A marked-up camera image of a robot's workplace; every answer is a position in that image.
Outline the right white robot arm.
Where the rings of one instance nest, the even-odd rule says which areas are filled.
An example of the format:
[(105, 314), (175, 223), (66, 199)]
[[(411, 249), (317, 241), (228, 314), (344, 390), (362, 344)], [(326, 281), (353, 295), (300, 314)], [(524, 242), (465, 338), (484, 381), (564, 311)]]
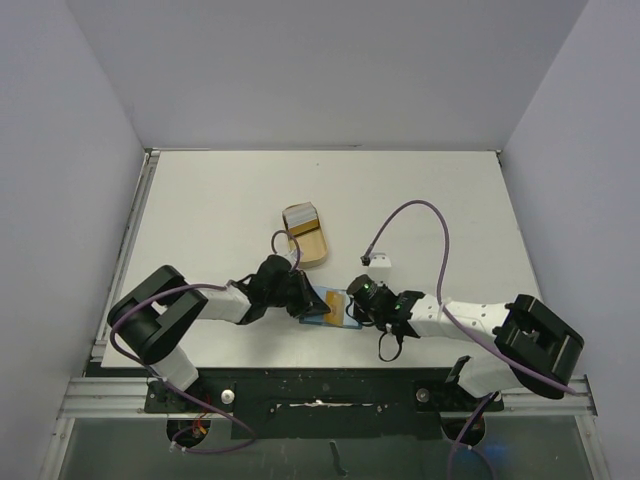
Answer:
[(398, 344), (407, 337), (447, 338), (489, 353), (460, 357), (445, 384), (446, 399), (456, 408), (519, 385), (552, 400), (575, 393), (569, 383), (584, 339), (531, 295), (495, 304), (446, 301), (420, 291), (395, 294), (366, 274), (356, 277), (346, 294), (358, 321), (394, 336)]

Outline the blue leather card holder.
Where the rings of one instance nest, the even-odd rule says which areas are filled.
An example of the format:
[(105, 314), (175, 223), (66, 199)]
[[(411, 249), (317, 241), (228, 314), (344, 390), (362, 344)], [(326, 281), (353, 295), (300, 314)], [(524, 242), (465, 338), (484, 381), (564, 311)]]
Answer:
[(314, 291), (319, 295), (320, 299), (330, 308), (328, 313), (319, 314), (310, 317), (304, 317), (299, 320), (300, 324), (335, 327), (349, 330), (361, 330), (362, 325), (349, 316), (353, 307), (349, 303), (350, 298), (345, 290), (314, 286)]

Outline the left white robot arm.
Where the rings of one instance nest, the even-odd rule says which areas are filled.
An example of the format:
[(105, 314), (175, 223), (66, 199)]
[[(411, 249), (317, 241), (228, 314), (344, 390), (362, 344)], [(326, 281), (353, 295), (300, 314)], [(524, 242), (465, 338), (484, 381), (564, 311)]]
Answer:
[(306, 274), (280, 255), (268, 256), (255, 273), (223, 286), (190, 284), (177, 269), (164, 265), (111, 308), (109, 341), (152, 377), (169, 383), (168, 399), (190, 411), (204, 395), (197, 368), (179, 346), (193, 323), (248, 325), (270, 308), (282, 308), (295, 319), (331, 311)]

